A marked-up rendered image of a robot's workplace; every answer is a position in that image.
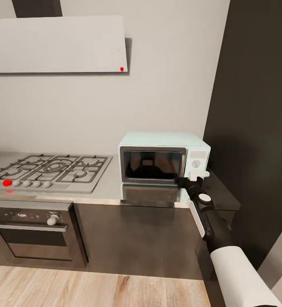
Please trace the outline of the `microwave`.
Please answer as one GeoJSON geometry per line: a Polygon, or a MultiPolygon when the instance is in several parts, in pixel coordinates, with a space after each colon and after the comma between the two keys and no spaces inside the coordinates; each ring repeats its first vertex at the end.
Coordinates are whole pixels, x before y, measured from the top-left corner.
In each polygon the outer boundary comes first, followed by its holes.
{"type": "Polygon", "coordinates": [[[118,145],[120,180],[177,185],[174,174],[206,171],[210,149],[193,132],[127,131],[118,145]]]}

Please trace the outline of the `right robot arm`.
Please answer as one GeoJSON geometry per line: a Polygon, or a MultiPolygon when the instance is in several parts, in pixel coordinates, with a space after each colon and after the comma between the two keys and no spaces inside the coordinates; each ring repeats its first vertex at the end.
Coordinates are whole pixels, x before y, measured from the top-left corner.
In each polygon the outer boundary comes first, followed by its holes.
{"type": "Polygon", "coordinates": [[[189,175],[174,174],[174,182],[189,194],[192,216],[206,241],[226,307],[282,307],[233,237],[228,221],[220,217],[212,198],[201,189],[200,177],[208,177],[209,172],[190,171],[189,175]]]}

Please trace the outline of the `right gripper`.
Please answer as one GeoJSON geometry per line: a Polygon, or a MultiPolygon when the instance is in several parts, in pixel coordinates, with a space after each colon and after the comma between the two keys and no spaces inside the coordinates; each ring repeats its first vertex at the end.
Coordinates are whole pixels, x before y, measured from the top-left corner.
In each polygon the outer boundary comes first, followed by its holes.
{"type": "Polygon", "coordinates": [[[178,177],[177,174],[174,174],[174,179],[174,182],[177,183],[178,188],[185,188],[187,193],[193,186],[198,186],[201,188],[203,184],[203,179],[200,177],[198,177],[196,181],[190,181],[187,177],[178,177]]]}

